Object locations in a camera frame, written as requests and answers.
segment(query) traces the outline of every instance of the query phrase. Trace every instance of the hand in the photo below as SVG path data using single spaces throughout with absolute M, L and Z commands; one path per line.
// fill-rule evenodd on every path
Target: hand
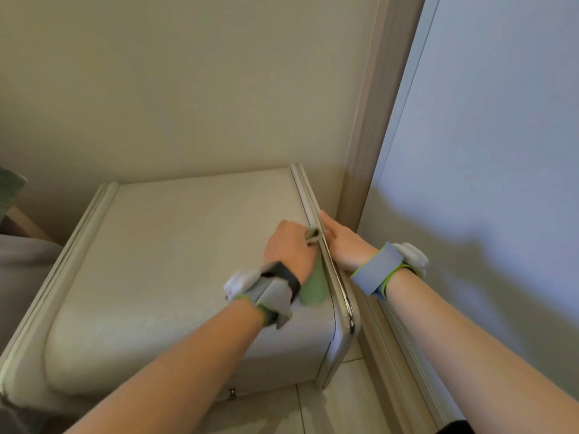
M 318 247 L 308 246 L 305 239 L 306 227 L 283 220 L 267 241 L 264 264 L 282 262 L 303 285 L 314 269 Z
M 334 219 L 325 211 L 320 212 L 320 218 L 325 227 L 325 237 L 329 252 L 338 265 L 348 271 L 355 271 L 373 256 L 378 254 L 376 248 L 364 239 Z

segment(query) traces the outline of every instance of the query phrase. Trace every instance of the wall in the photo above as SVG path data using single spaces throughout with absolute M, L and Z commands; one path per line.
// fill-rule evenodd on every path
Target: wall
M 440 0 L 359 227 L 421 248 L 438 293 L 576 399 L 578 72 L 579 0 Z
M 2 0 L 0 162 L 67 238 L 103 181 L 304 163 L 335 211 L 378 0 Z

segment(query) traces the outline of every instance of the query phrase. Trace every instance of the forearm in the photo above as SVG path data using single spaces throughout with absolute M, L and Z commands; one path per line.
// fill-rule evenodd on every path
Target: forearm
M 579 404 L 406 269 L 387 298 L 475 432 L 571 432 Z
M 235 300 L 91 410 L 71 434 L 191 433 L 263 327 Z

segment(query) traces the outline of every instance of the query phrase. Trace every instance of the white door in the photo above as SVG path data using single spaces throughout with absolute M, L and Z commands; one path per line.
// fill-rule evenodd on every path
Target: white door
M 579 398 L 579 0 L 427 0 L 359 233 Z M 438 423 L 460 417 L 383 309 Z

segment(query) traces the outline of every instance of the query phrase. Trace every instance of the black wrist strap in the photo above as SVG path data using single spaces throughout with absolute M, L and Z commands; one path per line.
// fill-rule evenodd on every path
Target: black wrist strap
M 287 266 L 285 266 L 282 262 L 273 262 L 267 265 L 261 272 L 263 277 L 277 277 L 280 279 L 284 279 L 290 289 L 291 289 L 291 301 L 296 298 L 299 293 L 299 290 L 302 288 L 301 284 L 297 277 L 293 275 Z

